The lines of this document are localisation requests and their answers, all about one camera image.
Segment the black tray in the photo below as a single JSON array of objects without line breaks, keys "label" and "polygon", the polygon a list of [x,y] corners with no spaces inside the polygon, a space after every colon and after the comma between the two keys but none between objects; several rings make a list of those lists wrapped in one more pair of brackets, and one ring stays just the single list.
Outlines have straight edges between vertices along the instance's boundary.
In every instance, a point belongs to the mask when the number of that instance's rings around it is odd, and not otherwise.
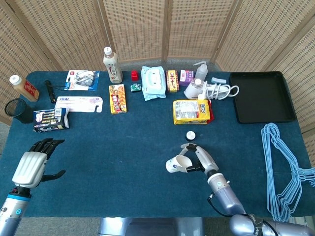
[{"label": "black tray", "polygon": [[240,92],[234,97],[240,123],[289,122],[296,114],[283,74],[271,72],[233,72],[231,86]]}]

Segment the purple box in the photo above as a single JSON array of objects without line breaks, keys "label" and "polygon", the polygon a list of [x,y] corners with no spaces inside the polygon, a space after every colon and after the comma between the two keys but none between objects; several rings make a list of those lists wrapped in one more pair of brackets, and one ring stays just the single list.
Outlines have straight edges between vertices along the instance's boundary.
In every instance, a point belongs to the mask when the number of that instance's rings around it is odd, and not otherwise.
[{"label": "purple box", "polygon": [[181,70],[181,78],[179,80],[179,85],[188,86],[193,80],[192,70]]}]

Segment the packaged earphones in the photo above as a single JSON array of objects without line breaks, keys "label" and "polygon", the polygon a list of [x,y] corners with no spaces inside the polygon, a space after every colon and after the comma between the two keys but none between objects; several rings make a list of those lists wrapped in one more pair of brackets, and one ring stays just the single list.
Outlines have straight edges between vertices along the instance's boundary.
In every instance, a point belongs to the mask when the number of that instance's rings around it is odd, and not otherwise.
[{"label": "packaged earphones", "polygon": [[64,84],[64,90],[96,91],[99,71],[70,70]]}]

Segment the robotic hand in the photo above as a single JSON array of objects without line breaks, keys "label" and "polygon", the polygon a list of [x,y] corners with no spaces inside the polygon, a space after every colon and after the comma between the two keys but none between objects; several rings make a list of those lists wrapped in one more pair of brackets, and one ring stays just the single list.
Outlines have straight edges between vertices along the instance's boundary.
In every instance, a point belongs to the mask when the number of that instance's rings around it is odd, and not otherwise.
[{"label": "robotic hand", "polygon": [[223,174],[218,172],[219,168],[211,155],[202,147],[196,144],[181,145],[180,155],[187,151],[193,151],[198,157],[197,165],[187,167],[181,172],[202,171],[207,176],[208,184],[213,193],[209,196],[208,202],[216,212],[221,214],[211,203],[211,199],[216,196],[228,215],[231,217],[230,229],[236,236],[315,236],[315,232],[304,225],[296,225],[276,221],[258,222],[253,215],[246,214],[243,205],[236,197],[230,181],[226,181]]},{"label": "robotic hand", "polygon": [[12,181],[16,185],[8,194],[0,209],[0,236],[13,236],[31,200],[31,189],[41,182],[58,179],[65,170],[55,175],[44,175],[46,163],[58,144],[64,140],[44,139],[35,143],[25,152],[14,173]]}]

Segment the toothbrush package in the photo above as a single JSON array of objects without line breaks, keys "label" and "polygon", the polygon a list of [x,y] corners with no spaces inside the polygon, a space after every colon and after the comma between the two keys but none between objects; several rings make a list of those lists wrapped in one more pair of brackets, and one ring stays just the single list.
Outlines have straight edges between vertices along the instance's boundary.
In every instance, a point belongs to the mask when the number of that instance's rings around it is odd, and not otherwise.
[{"label": "toothbrush package", "polygon": [[148,101],[154,98],[165,98],[166,81],[162,66],[146,67],[141,70],[142,92],[144,100]]},{"label": "toothbrush package", "polygon": [[68,109],[57,108],[33,112],[35,132],[47,132],[59,129],[68,129]]}]

